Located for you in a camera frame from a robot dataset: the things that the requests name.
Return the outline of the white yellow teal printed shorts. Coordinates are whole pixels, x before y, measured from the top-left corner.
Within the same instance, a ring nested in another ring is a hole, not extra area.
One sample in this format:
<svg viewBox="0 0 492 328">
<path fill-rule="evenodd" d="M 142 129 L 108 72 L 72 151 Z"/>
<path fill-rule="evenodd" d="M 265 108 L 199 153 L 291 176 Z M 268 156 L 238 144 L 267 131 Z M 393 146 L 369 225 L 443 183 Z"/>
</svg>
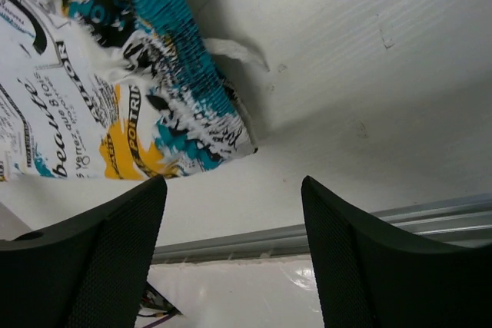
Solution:
<svg viewBox="0 0 492 328">
<path fill-rule="evenodd" d="M 186 0 L 1 0 L 1 179 L 187 177 L 253 154 Z"/>
</svg>

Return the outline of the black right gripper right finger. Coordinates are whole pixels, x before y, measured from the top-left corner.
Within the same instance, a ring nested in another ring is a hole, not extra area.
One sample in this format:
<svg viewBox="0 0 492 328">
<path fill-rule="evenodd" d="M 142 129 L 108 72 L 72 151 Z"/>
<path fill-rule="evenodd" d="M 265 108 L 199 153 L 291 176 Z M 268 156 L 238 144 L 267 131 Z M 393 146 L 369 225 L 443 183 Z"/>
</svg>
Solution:
<svg viewBox="0 0 492 328">
<path fill-rule="evenodd" d="M 304 224 L 326 327 L 489 327 L 491 247 L 395 227 L 312 177 Z"/>
</svg>

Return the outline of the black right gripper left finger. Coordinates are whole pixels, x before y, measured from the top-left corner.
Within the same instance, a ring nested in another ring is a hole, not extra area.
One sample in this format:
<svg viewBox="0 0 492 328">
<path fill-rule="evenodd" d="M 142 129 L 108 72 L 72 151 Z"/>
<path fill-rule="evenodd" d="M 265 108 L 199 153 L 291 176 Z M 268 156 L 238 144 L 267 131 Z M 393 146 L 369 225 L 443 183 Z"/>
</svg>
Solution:
<svg viewBox="0 0 492 328">
<path fill-rule="evenodd" d="M 91 210 L 1 242 L 3 327 L 132 327 L 165 210 L 153 177 Z"/>
</svg>

